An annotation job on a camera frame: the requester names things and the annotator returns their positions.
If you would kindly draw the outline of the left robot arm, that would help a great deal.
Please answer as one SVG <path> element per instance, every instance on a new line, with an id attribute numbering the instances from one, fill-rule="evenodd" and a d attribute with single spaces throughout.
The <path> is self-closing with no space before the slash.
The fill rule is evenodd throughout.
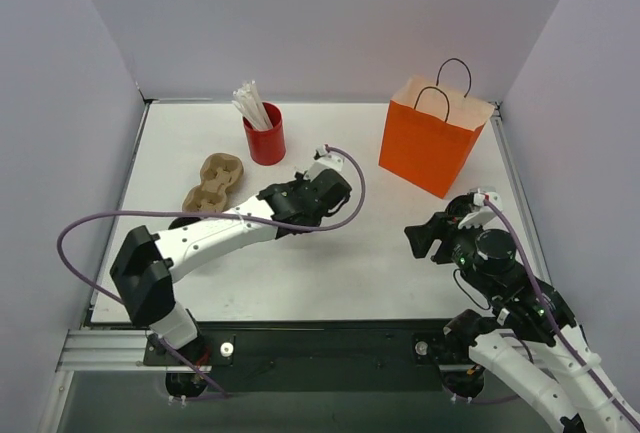
<path id="1" fill-rule="evenodd" d="M 110 269 L 120 299 L 136 327 L 149 328 L 167 343 L 168 353 L 190 364 L 204 341 L 195 320 L 176 300 L 174 284 L 193 270 L 254 243 L 279 239 L 290 231 L 267 220 L 318 227 L 350 199 L 352 188 L 329 168 L 307 179 L 298 174 L 273 184 L 226 212 L 225 219 L 151 233 L 145 226 L 126 235 Z"/>

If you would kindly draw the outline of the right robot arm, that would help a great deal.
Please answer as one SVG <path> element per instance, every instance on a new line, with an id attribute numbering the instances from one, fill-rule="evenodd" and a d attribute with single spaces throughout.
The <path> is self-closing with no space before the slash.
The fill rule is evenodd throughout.
<path id="1" fill-rule="evenodd" d="M 562 295 L 538 279 L 495 192 L 452 200 L 404 233 L 412 254 L 451 264 L 484 297 L 487 315 L 466 310 L 443 329 L 446 354 L 489 371 L 555 432 L 636 432 L 639 414 L 588 345 Z"/>

